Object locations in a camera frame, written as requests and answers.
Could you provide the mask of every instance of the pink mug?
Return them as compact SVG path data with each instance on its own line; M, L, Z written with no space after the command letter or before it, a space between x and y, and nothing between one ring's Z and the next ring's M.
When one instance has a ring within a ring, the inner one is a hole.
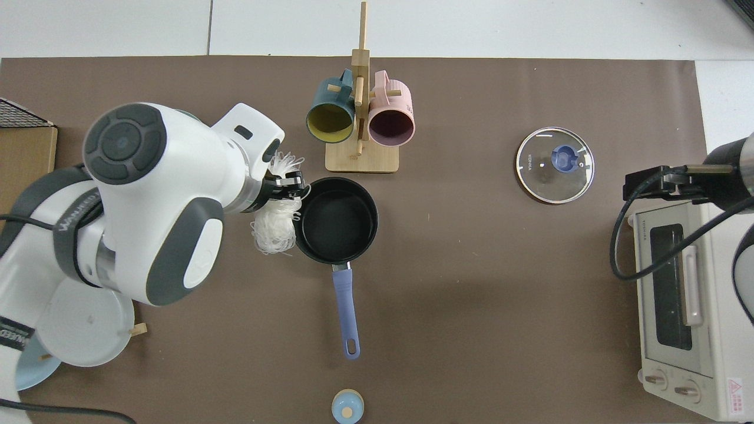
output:
M388 79L387 71L379 71L375 74L374 93L375 98L369 102L369 138L388 147L408 143L415 129L409 88L396 79Z

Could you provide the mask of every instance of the wooden base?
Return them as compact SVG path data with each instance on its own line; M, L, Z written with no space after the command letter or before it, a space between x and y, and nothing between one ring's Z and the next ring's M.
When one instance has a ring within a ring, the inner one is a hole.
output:
M358 172L389 174L398 171L398 148L385 147L373 141L362 141L363 149L358 155L358 139L355 135L340 143L325 145L325 168L330 172Z

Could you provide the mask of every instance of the oven door handle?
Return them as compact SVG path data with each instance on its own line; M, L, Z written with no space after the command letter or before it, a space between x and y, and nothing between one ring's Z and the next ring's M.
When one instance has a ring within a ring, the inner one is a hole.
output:
M680 254L681 260L681 310L683 324L689 327L702 325L702 310L699 302L699 273L697 272L697 247L693 244Z

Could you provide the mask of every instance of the blue mug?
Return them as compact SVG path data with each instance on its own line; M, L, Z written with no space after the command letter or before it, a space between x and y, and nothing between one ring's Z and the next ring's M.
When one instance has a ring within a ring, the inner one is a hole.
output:
M325 143L340 143L351 136L356 115L353 89L354 75L350 69L344 70L340 78L320 83L306 115L306 128L311 135Z

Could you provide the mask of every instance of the oven door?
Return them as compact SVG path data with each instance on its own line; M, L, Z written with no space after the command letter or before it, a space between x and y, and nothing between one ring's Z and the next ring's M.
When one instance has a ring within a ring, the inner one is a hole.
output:
M636 214L638 269L644 269L701 226L699 206L675 204ZM706 236L666 266L639 280L644 356L713 377L705 319Z

